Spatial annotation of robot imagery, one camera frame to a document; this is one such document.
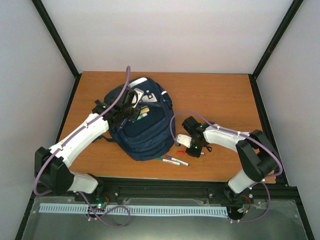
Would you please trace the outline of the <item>yellow highlighter pen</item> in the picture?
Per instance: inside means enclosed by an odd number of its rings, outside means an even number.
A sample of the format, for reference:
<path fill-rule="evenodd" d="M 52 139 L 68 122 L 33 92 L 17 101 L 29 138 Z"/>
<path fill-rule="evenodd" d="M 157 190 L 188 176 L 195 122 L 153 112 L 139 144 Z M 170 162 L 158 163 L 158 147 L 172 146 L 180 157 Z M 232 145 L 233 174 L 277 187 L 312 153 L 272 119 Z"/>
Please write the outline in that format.
<path fill-rule="evenodd" d="M 150 111 L 150 109 L 148 107 L 145 107 L 140 111 L 140 113 L 143 114 L 143 113 L 147 113 L 149 111 Z"/>

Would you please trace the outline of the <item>purple capped marker pen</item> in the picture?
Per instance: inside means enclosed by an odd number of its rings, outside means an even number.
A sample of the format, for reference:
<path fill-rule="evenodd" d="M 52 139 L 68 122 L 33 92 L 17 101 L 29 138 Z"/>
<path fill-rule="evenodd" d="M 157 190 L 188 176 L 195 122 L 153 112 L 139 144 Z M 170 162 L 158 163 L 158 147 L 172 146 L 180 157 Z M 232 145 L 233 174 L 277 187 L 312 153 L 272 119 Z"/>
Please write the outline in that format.
<path fill-rule="evenodd" d="M 171 161 L 180 163 L 181 165 L 184 165 L 184 166 L 189 166 L 189 165 L 190 165 L 189 163 L 187 163 L 187 162 L 185 162 L 185 161 L 179 160 L 179 159 L 174 158 L 174 157 L 169 156 L 169 155 L 166 155 L 165 157 L 166 157 L 168 160 L 171 160 Z"/>

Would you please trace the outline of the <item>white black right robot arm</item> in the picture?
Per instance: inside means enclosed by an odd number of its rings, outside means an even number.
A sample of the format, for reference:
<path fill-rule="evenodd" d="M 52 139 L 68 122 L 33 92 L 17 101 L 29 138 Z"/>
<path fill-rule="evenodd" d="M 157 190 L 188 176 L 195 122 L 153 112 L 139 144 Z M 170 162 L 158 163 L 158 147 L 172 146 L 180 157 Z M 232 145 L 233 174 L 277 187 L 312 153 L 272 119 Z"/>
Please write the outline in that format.
<path fill-rule="evenodd" d="M 211 144 L 238 154 L 242 169 L 217 191 L 228 202 L 235 202 L 249 187 L 281 169 L 277 151 L 260 130 L 235 131 L 213 122 L 201 124 L 192 116 L 186 118 L 182 126 L 188 134 L 177 135 L 176 142 L 186 147 L 189 156 L 200 157 L 203 148 L 210 152 Z"/>

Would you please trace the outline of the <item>green capped marker pen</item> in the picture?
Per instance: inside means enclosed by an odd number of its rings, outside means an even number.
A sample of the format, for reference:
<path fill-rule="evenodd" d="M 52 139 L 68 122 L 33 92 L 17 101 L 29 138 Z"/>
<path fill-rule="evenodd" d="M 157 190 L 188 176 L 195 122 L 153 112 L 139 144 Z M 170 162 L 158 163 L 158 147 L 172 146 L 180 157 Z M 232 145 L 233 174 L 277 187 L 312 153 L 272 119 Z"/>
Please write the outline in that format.
<path fill-rule="evenodd" d="M 169 163 L 169 164 L 173 164 L 173 165 L 177 165 L 177 166 L 181 165 L 181 163 L 179 163 L 177 161 L 174 161 L 174 160 L 164 159 L 164 158 L 161 158 L 161 157 L 158 157 L 156 159 L 159 160 L 159 161 L 162 161 L 162 162 L 165 162 L 165 163 Z"/>

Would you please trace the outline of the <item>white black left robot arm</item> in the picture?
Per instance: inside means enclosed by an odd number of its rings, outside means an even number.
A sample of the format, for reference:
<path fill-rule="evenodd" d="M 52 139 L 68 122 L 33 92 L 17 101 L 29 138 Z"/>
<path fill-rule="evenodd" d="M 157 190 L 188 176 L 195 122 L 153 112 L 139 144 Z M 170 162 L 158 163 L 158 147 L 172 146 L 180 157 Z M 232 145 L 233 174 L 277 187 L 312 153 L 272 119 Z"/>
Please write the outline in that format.
<path fill-rule="evenodd" d="M 97 137 L 124 120 L 135 121 L 141 109 L 138 103 L 144 96 L 139 88 L 118 89 L 114 97 L 96 106 L 72 133 L 48 149 L 40 147 L 35 153 L 34 173 L 37 183 L 42 183 L 56 195 L 66 192 L 84 192 L 92 201 L 103 198 L 104 188 L 92 174 L 82 174 L 69 168 L 78 155 Z"/>

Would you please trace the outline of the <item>green label glue stick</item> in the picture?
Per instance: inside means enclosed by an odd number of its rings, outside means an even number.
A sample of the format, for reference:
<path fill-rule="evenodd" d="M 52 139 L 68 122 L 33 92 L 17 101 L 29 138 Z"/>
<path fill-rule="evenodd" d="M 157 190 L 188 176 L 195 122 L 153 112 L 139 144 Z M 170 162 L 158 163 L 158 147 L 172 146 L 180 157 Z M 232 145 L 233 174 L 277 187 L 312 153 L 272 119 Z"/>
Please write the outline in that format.
<path fill-rule="evenodd" d="M 148 115 L 147 113 L 142 113 L 138 118 L 141 119 L 141 118 L 146 117 L 147 115 Z"/>

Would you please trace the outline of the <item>navy blue student backpack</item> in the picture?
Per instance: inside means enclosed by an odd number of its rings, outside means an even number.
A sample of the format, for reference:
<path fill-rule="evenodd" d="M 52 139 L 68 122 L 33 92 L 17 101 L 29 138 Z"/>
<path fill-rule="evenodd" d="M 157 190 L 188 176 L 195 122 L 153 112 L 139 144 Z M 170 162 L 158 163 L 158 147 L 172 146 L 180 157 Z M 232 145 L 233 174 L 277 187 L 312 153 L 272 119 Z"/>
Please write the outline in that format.
<path fill-rule="evenodd" d="M 105 139 L 117 143 L 135 161 L 149 161 L 169 152 L 175 143 L 176 134 L 173 102 L 162 86 L 149 77 L 138 77 L 129 81 L 128 87 L 144 91 L 138 106 L 149 108 L 147 116 L 135 122 L 127 119 L 108 131 L 110 138 L 98 136 L 94 142 Z"/>

